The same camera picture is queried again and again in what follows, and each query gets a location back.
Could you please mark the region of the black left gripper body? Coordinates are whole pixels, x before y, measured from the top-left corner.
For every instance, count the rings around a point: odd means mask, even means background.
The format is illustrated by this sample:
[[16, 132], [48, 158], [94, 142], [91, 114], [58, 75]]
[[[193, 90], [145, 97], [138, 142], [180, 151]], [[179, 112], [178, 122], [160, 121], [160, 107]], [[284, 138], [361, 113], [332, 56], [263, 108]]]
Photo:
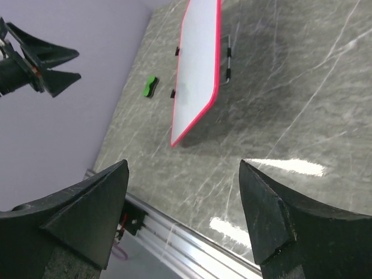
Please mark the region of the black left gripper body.
[[15, 51], [6, 39], [8, 31], [5, 24], [1, 18], [1, 95], [7, 95], [25, 85], [30, 85], [36, 92], [44, 92], [38, 69]]

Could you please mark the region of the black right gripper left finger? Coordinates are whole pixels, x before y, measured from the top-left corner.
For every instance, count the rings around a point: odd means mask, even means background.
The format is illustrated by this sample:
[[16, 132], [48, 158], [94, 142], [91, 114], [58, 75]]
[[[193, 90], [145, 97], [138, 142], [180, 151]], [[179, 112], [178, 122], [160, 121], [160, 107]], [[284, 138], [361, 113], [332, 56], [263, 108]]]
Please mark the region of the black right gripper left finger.
[[2, 278], [99, 278], [108, 266], [129, 178], [121, 160], [1, 213]]

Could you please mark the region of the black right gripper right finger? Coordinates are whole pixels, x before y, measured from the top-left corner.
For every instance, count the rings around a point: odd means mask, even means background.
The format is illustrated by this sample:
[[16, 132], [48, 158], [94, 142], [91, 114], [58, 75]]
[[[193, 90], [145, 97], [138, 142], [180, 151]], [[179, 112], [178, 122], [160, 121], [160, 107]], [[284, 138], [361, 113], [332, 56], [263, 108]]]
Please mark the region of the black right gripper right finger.
[[248, 162], [239, 188], [263, 278], [370, 278], [371, 217], [294, 191]]

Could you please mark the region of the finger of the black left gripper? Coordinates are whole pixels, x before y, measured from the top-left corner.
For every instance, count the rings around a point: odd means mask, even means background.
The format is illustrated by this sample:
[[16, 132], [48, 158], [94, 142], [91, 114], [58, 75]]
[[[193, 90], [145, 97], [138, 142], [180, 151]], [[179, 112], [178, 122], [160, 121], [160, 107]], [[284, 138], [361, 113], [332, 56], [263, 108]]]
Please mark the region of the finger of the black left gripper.
[[44, 88], [55, 98], [66, 88], [78, 81], [81, 75], [78, 73], [46, 70], [41, 73], [41, 77]]
[[6, 23], [5, 27], [19, 43], [24, 57], [37, 68], [51, 69], [79, 56], [77, 50], [38, 39], [11, 22]]

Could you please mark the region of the green whiteboard eraser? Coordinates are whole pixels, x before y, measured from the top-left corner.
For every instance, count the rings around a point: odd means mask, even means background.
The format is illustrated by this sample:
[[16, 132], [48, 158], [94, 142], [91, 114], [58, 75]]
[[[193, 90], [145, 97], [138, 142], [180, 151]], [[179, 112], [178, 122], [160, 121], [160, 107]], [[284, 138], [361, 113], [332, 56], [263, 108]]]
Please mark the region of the green whiteboard eraser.
[[142, 95], [146, 98], [153, 97], [158, 82], [159, 79], [156, 76], [150, 76], [146, 82], [146, 86], [142, 92]]

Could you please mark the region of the red framed whiteboard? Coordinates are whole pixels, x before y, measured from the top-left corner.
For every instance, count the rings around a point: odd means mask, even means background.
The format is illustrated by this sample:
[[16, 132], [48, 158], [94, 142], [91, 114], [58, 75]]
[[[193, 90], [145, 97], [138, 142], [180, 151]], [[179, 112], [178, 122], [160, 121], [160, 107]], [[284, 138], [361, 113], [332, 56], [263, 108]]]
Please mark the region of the red framed whiteboard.
[[213, 106], [220, 86], [221, 1], [189, 1], [181, 23], [170, 145]]

